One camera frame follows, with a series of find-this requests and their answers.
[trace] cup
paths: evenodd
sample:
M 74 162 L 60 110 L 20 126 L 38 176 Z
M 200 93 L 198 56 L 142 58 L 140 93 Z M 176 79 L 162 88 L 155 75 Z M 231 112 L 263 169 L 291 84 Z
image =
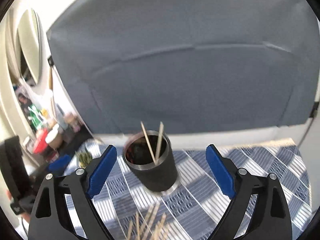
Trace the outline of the cup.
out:
M 156 154 L 159 133 L 149 130 L 147 135 L 153 153 Z M 122 157 L 149 192 L 155 195 L 167 195 L 178 187 L 179 174 L 170 141 L 165 134 L 162 138 L 160 156 L 156 164 L 153 162 L 143 132 L 135 134 L 126 142 Z
M 57 149 L 63 143 L 62 135 L 59 133 L 58 129 L 52 129 L 45 138 L 45 142 L 52 149 Z

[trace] metal screw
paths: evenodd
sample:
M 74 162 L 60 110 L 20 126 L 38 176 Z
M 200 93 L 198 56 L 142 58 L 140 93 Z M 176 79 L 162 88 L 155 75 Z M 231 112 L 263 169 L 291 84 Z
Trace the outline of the metal screw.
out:
M 80 168 L 76 170 L 77 175 L 82 175 L 84 173 L 84 169 Z
M 271 174 L 269 175 L 269 177 L 270 177 L 271 179 L 276 179 L 276 178 L 277 178 L 277 175 L 274 174 L 274 173 L 271 173 Z
M 244 168 L 240 168 L 240 169 L 238 170 L 238 172 L 239 172 L 241 175 L 246 175 L 246 174 L 247 174 L 247 170 L 244 169 Z
M 53 177 L 52 173 L 49 173 L 45 176 L 45 179 L 51 179 Z

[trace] table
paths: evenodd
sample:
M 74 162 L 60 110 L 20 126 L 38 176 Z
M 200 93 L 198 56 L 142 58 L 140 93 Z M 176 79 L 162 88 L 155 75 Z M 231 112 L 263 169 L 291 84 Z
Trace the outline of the table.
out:
M 107 145 L 89 139 L 85 146 L 97 158 Z M 129 170 L 122 159 L 122 147 L 117 148 L 117 161 L 99 195 L 92 202 L 102 221 L 114 239 L 125 239 L 130 220 L 135 224 L 138 211 L 140 225 L 150 206 L 159 206 L 154 223 L 166 214 L 165 225 L 169 229 L 167 239 L 207 240 L 221 219 L 230 200 L 223 195 L 206 160 L 205 150 L 180 150 L 173 155 L 180 173 L 181 185 L 172 194 L 158 197 L 147 193 L 141 182 Z M 298 148 L 293 144 L 275 144 L 252 147 L 218 148 L 223 157 L 232 159 L 235 165 L 246 168 L 251 174 L 266 176 L 275 173 L 284 190 L 292 220 L 295 240 L 308 225 L 311 217 L 311 196 L 308 174 Z M 74 157 L 65 175 L 78 168 Z M 237 236 L 245 233 L 257 196 L 252 195 Z M 86 237 L 76 215 L 71 195 L 66 201 L 72 223 L 78 235 Z M 133 226 L 132 237 L 135 239 Z

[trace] person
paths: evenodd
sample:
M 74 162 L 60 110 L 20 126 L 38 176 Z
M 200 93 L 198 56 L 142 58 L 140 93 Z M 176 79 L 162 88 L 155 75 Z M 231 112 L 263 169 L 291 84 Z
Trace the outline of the person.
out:
M 23 108 L 28 108 L 32 105 L 32 101 L 22 93 L 18 94 L 18 100 Z

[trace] blue gripper pad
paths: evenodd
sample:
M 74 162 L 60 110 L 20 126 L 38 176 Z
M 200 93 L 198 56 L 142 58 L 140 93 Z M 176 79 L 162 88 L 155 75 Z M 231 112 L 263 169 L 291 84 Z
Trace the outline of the blue gripper pad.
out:
M 101 160 L 98 166 L 88 179 L 87 195 L 90 197 L 90 199 L 101 192 L 102 187 L 113 168 L 113 165 L 115 165 L 117 160 L 116 148 L 111 146 L 109 151 L 100 158 Z
M 230 199 L 233 199 L 236 196 L 233 177 L 228 172 L 219 155 L 211 146 L 207 147 L 205 151 L 205 158 L 222 193 L 227 195 Z
M 48 170 L 50 172 L 58 171 L 62 168 L 67 167 L 70 161 L 71 161 L 71 157 L 69 155 L 64 155 L 58 158 L 57 160 L 55 160 L 53 163 L 51 163 L 48 167 Z

